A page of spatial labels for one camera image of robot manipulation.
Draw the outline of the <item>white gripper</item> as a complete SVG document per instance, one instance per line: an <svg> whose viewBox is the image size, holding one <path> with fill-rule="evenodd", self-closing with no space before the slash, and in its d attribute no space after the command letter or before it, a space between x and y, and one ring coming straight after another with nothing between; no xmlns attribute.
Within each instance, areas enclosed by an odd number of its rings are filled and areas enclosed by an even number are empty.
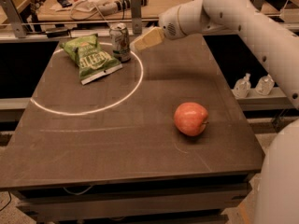
<svg viewBox="0 0 299 224"><path fill-rule="evenodd" d="M193 7L183 4L169 8L159 15L159 26L153 27L143 35L137 37L131 44L133 52L154 47L169 39L179 39L191 35L195 28L195 14Z"/></svg>

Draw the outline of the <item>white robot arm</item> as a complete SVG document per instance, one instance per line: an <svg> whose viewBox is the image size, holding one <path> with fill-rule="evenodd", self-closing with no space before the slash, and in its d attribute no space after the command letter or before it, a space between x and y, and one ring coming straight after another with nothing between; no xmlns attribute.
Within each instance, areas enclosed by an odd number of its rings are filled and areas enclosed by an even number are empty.
<svg viewBox="0 0 299 224"><path fill-rule="evenodd" d="M193 0L169 8L159 26L133 41L134 51L165 38L207 35L221 29L236 33L299 108L299 37L255 8L250 0ZM299 120L287 125L266 151L255 205L254 224L299 224Z"/></svg>

